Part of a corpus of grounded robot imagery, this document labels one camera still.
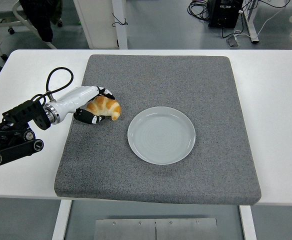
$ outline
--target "croissant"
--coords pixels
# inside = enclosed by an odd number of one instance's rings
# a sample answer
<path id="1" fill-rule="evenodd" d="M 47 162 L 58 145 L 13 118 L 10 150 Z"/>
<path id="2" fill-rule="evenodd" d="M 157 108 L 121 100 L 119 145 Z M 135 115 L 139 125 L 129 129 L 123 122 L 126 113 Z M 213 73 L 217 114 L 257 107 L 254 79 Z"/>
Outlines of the croissant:
<path id="1" fill-rule="evenodd" d="M 111 120 L 115 121 L 121 115 L 120 104 L 113 99 L 109 99 L 105 96 L 97 96 L 90 102 L 86 110 L 96 116 L 111 116 Z"/>

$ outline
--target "white robotic forearm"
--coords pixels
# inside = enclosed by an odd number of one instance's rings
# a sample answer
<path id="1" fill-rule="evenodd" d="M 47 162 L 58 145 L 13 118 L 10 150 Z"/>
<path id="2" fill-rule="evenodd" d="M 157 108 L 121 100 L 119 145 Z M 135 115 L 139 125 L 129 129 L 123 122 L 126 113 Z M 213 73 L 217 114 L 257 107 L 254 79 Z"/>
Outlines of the white robotic forearm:
<path id="1" fill-rule="evenodd" d="M 66 93 L 60 99 L 46 103 L 43 108 L 51 124 L 56 125 L 62 122 L 67 114 L 74 114 L 78 108 L 100 94 L 113 98 L 112 93 L 104 87 L 79 86 Z"/>

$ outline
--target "chair wheel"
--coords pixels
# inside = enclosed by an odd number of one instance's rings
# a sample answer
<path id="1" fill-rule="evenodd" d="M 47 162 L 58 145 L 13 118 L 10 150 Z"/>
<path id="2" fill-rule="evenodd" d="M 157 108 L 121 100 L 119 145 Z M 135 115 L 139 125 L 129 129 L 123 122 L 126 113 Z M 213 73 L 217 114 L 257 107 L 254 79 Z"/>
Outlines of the chair wheel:
<path id="1" fill-rule="evenodd" d="M 6 54 L 1 55 L 0 57 L 1 57 L 1 59 L 3 59 L 4 61 L 7 61 L 7 59 L 8 59 L 8 56 L 7 56 Z"/>
<path id="2" fill-rule="evenodd" d="M 13 35 L 13 34 L 15 33 L 15 30 L 12 29 L 12 28 L 9 28 L 9 29 L 8 29 L 8 32 L 9 32 L 10 35 Z"/>

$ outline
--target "desk leg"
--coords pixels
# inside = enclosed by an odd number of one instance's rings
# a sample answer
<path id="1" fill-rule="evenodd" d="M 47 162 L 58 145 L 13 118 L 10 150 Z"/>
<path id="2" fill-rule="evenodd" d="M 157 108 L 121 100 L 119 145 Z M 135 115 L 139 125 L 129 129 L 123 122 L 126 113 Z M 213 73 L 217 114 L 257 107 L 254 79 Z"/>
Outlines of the desk leg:
<path id="1" fill-rule="evenodd" d="M 239 206 L 242 231 L 245 240 L 257 240 L 251 206 Z"/>
<path id="2" fill-rule="evenodd" d="M 249 35 L 251 36 L 250 40 L 253 44 L 259 43 L 259 39 L 258 39 L 255 26 L 254 26 L 254 18 L 257 13 L 257 8 L 256 8 L 257 4 L 258 4 L 258 0 L 253 0 L 250 6 L 250 10 L 246 9 L 244 11 L 247 29 L 248 29 Z"/>
<path id="3" fill-rule="evenodd" d="M 125 23 L 125 11 L 126 11 L 126 0 L 111 0 L 112 9 L 116 18 L 121 22 Z M 119 49 L 128 49 L 127 46 L 127 28 L 126 25 L 120 25 L 116 23 L 116 32 Z"/>
<path id="4" fill-rule="evenodd" d="M 52 240 L 64 240 L 72 200 L 61 200 Z"/>

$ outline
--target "metal plate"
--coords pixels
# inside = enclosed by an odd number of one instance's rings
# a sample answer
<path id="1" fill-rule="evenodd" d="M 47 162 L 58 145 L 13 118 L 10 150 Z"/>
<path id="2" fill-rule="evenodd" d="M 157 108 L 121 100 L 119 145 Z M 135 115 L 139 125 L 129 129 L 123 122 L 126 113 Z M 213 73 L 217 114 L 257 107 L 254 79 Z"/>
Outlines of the metal plate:
<path id="1" fill-rule="evenodd" d="M 155 219 L 97 219 L 94 240 L 155 240 Z"/>
<path id="2" fill-rule="evenodd" d="M 216 218 L 97 219 L 94 240 L 217 240 Z"/>
<path id="3" fill-rule="evenodd" d="M 158 240 L 218 240 L 216 218 L 156 220 Z"/>

